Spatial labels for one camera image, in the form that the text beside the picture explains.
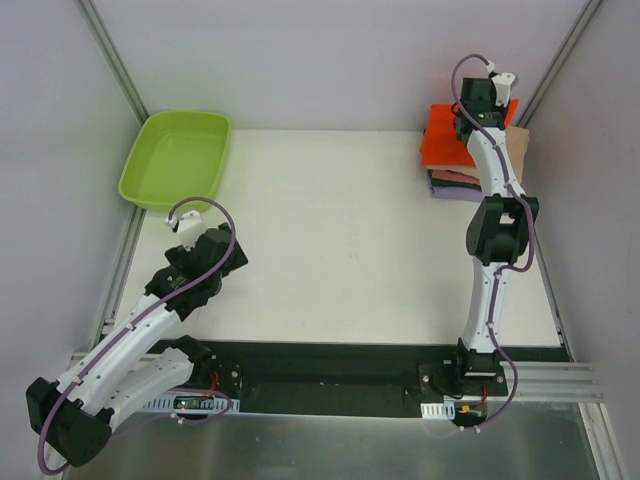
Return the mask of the orange t shirt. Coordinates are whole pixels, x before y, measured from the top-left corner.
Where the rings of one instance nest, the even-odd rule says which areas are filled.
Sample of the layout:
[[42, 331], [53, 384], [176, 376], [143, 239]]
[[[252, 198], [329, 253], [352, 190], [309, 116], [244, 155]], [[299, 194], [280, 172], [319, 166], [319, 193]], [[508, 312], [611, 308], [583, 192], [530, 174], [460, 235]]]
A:
[[424, 166], [475, 166], [466, 146], [456, 138], [454, 113], [449, 104], [431, 105], [420, 146]]

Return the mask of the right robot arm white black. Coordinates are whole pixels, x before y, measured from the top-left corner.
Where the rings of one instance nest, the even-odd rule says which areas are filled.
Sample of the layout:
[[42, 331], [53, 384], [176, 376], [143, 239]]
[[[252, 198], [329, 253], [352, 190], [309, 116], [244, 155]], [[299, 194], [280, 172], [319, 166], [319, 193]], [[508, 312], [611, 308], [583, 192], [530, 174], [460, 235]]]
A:
[[498, 336], [506, 286], [512, 272], [525, 271], [533, 263], [530, 239], [539, 202], [525, 194], [507, 152], [506, 120], [514, 81], [510, 73], [465, 78], [456, 98], [456, 139], [478, 170], [483, 195], [466, 232], [473, 289], [450, 369], [452, 387], [466, 395], [503, 374]]

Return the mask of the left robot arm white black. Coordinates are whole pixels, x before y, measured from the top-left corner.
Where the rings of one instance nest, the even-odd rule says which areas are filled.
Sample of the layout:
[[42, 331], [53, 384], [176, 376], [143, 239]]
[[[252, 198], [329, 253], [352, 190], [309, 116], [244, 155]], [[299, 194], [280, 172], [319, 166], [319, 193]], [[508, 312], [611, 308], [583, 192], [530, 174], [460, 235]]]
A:
[[221, 384], [214, 355], [189, 335], [154, 361], [138, 360], [166, 333], [216, 296], [231, 272], [247, 265], [233, 224], [200, 226], [197, 238], [166, 251], [168, 264], [145, 286], [127, 321], [55, 380], [36, 378], [26, 390], [37, 462], [54, 476], [91, 461], [116, 429], [147, 402], [175, 387], [213, 395]]

